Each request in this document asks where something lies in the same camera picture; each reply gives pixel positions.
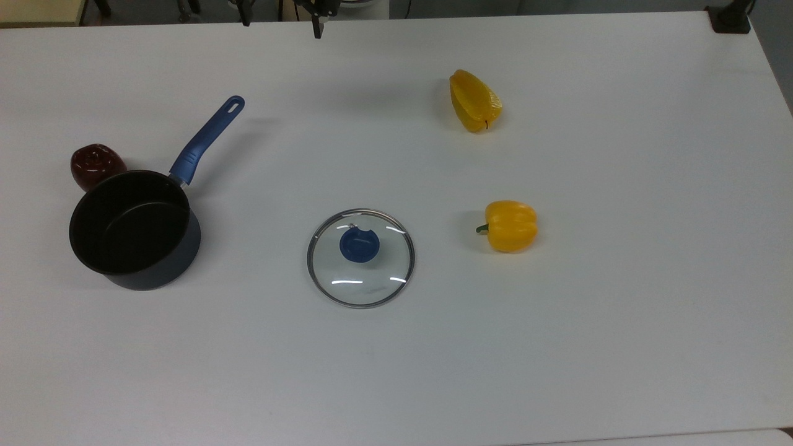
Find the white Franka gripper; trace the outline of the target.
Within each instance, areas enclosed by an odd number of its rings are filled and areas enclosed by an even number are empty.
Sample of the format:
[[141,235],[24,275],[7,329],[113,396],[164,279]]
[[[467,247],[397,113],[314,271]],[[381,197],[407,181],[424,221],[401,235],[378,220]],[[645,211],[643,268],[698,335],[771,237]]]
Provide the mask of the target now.
[[[325,17],[334,17],[340,8],[340,1],[317,0],[295,1],[295,6],[305,9],[312,16],[312,28],[315,39],[321,39],[325,28]],[[240,22],[245,27],[250,26],[252,20],[252,1],[238,0]]]

